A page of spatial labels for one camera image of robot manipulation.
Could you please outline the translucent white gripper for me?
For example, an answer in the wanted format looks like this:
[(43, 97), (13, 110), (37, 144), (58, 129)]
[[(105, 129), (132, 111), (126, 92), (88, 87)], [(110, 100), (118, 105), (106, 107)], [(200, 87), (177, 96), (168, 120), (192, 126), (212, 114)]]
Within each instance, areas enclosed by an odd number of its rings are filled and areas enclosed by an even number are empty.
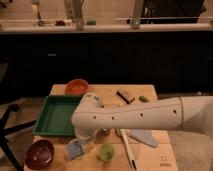
[(83, 151), (90, 152), (94, 147), (97, 131), (91, 129), (75, 128), (75, 136), (80, 141)]

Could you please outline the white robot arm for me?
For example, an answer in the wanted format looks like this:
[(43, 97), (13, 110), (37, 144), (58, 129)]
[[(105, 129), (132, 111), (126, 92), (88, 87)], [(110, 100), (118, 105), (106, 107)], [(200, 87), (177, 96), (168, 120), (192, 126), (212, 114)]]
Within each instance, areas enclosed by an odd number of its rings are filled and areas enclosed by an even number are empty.
[(213, 139), (213, 96), (173, 97), (104, 107), (95, 93), (85, 94), (71, 116), (76, 137), (90, 144), (99, 129), (182, 130)]

